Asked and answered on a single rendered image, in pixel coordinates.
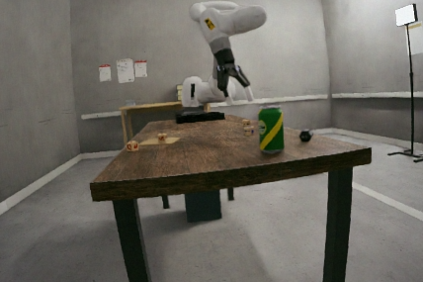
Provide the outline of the green drink can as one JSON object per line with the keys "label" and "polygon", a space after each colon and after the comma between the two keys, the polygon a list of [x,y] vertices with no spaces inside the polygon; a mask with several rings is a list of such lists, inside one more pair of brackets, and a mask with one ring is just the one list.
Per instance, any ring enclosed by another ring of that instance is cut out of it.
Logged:
{"label": "green drink can", "polygon": [[263,107],[258,112],[260,149],[264,153],[281,152],[285,148],[283,111],[280,106]]}

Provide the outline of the beige square mat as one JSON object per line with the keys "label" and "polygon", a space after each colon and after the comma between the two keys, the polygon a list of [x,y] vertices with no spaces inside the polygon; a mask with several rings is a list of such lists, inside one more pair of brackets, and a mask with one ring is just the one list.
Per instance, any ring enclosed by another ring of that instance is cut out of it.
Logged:
{"label": "beige square mat", "polygon": [[147,141],[144,141],[144,144],[139,145],[156,145],[156,144],[172,144],[175,141],[178,141],[180,138],[167,138],[167,142],[158,142],[158,139],[150,139]]}

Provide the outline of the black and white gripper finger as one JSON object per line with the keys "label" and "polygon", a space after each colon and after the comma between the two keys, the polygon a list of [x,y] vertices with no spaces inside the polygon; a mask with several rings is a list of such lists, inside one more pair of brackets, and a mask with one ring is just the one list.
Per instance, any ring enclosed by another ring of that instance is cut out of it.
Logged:
{"label": "black and white gripper finger", "polygon": [[[236,69],[236,67],[237,67],[237,69]],[[251,83],[248,80],[248,78],[246,77],[246,75],[244,74],[244,72],[242,71],[240,65],[237,65],[236,67],[235,66],[232,67],[233,70],[236,72],[236,75],[233,76],[233,78],[235,78],[244,87],[243,89],[244,89],[244,92],[245,92],[245,95],[247,97],[248,102],[252,102],[252,101],[254,101],[254,98],[253,98],[252,92],[251,92],[250,87],[249,87]]]}
{"label": "black and white gripper finger", "polygon": [[225,73],[223,74],[224,68],[223,68],[222,65],[220,65],[216,68],[216,71],[217,71],[217,88],[220,91],[223,92],[227,106],[233,105],[233,100],[232,100],[230,91],[227,88],[229,76],[231,74],[231,70],[232,70],[232,67],[229,66],[228,72],[226,74]]}

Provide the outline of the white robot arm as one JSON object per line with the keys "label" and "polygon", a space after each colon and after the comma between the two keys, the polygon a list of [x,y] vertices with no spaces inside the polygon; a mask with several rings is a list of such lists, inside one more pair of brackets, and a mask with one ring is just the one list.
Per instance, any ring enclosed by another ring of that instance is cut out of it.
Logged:
{"label": "white robot arm", "polygon": [[190,15],[194,21],[201,22],[203,35],[213,55],[213,68],[212,76],[207,83],[202,82],[199,77],[185,79],[182,88],[183,110],[176,111],[178,115],[186,113],[183,116],[207,114],[208,112],[204,111],[204,104],[226,102],[223,92],[217,88],[218,64],[215,55],[226,49],[232,50],[229,40],[231,36],[256,30],[267,21],[266,10],[260,5],[238,6],[227,1],[196,4],[192,6]]}

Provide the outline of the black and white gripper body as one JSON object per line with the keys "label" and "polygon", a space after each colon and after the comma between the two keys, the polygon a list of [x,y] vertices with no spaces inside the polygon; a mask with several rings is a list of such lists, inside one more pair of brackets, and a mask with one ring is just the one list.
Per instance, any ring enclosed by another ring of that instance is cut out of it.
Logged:
{"label": "black and white gripper body", "polygon": [[[218,66],[220,66],[220,65],[223,66],[225,74],[228,72],[229,66],[231,66],[231,67],[235,66],[235,64],[234,64],[235,57],[234,57],[231,49],[226,49],[226,50],[218,52],[215,55],[215,59],[217,61]],[[231,71],[231,75],[232,76],[236,75],[236,72],[233,70],[233,68],[232,68],[232,71]],[[232,77],[231,75],[230,75],[230,77]]]}

